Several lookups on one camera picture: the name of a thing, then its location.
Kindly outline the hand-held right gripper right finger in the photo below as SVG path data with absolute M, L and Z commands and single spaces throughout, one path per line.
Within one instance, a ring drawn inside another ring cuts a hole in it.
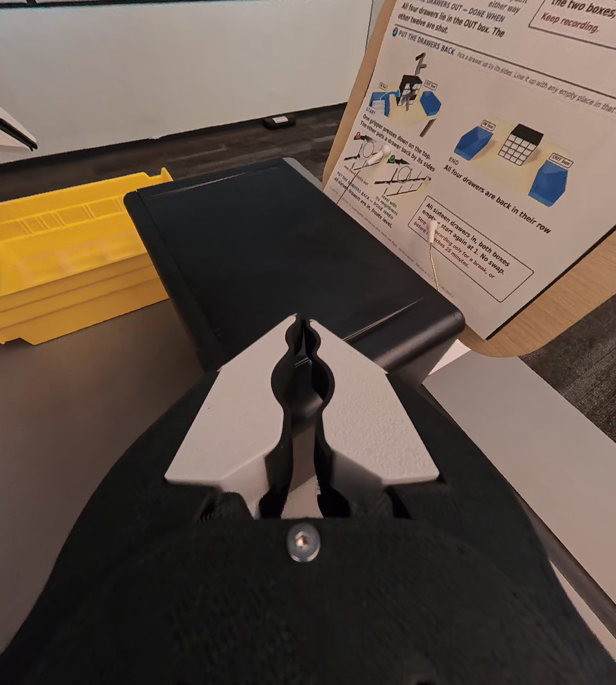
M 440 472 L 389 376 L 314 319 L 304 323 L 315 416 L 317 502 L 325 517 L 349 517 L 392 486 Z

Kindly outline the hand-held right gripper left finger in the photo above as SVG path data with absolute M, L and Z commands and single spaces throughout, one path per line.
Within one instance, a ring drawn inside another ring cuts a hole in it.
M 302 348 L 294 314 L 223 365 L 165 478 L 244 499 L 254 518 L 280 518 L 294 471 L 286 392 Z

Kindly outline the black drawer cabinet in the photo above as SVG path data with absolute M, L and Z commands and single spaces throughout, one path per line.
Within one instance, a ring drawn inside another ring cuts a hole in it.
M 124 206 L 205 371 L 302 314 L 420 384 L 465 328 L 286 159 L 141 188 Z

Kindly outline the yellow plastic bin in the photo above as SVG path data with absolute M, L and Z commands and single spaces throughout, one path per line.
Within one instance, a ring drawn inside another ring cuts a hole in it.
M 124 206 L 135 173 L 0 203 L 0 343 L 38 345 L 166 300 Z

